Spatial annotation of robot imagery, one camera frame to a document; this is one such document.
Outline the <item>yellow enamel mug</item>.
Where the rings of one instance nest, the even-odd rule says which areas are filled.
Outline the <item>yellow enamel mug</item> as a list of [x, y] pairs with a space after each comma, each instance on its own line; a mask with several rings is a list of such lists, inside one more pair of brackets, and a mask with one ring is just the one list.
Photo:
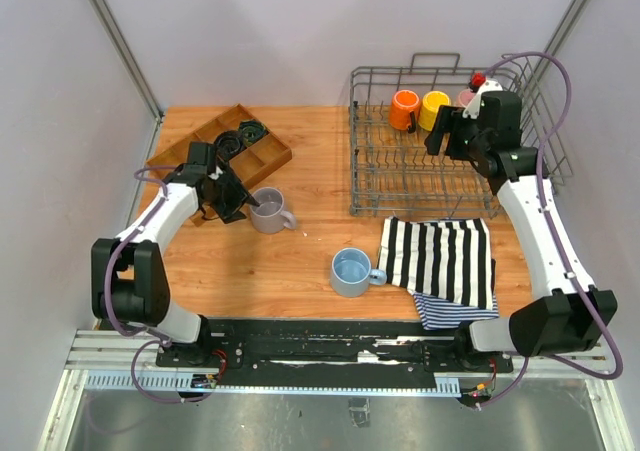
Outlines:
[[440, 107], [449, 106], [450, 104], [450, 98], [446, 93], [437, 90], [429, 91], [421, 101], [418, 125], [426, 131], [431, 131]]

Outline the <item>lilac grey mug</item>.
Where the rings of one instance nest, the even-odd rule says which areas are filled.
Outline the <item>lilac grey mug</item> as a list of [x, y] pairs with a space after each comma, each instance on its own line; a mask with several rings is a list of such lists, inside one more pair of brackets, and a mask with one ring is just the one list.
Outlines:
[[288, 208], [282, 192], [264, 187], [253, 193], [257, 206], [250, 205], [250, 218], [255, 230], [263, 234], [276, 234], [284, 229], [296, 230], [297, 219]]

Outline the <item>pink ghost pattern mug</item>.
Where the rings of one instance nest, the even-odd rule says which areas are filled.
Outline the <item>pink ghost pattern mug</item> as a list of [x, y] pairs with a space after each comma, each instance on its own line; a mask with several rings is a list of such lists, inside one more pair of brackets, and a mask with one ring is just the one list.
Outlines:
[[455, 105], [461, 108], [466, 108], [475, 96], [475, 91], [473, 91], [471, 88], [465, 88], [457, 95]]

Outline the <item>orange glass mug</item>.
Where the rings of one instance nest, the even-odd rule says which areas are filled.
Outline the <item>orange glass mug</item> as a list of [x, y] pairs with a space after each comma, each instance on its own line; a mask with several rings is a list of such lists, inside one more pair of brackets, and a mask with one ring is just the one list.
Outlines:
[[398, 90], [391, 100], [388, 118], [390, 126], [398, 131], [414, 133], [420, 109], [421, 100], [414, 91]]

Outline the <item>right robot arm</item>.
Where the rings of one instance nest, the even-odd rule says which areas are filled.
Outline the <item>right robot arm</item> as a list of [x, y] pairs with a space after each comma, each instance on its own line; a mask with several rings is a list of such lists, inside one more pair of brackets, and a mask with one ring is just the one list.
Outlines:
[[562, 360], [607, 337], [618, 303], [600, 290], [577, 257], [552, 197], [542, 150], [522, 143], [521, 98], [477, 92], [470, 106], [441, 106], [425, 140], [431, 155], [469, 162], [489, 183], [518, 237], [534, 299], [508, 318], [461, 325], [455, 363], [474, 371], [489, 354]]

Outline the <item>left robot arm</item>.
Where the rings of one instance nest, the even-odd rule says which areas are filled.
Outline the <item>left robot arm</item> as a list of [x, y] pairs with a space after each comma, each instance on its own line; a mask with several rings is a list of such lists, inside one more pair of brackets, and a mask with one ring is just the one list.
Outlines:
[[225, 146], [192, 142], [185, 162], [157, 180], [151, 204], [114, 238], [91, 248], [91, 306], [124, 337], [146, 332], [200, 367], [214, 355], [209, 321], [171, 297], [163, 254], [194, 214], [211, 208], [220, 221], [245, 219], [256, 201], [229, 164]]

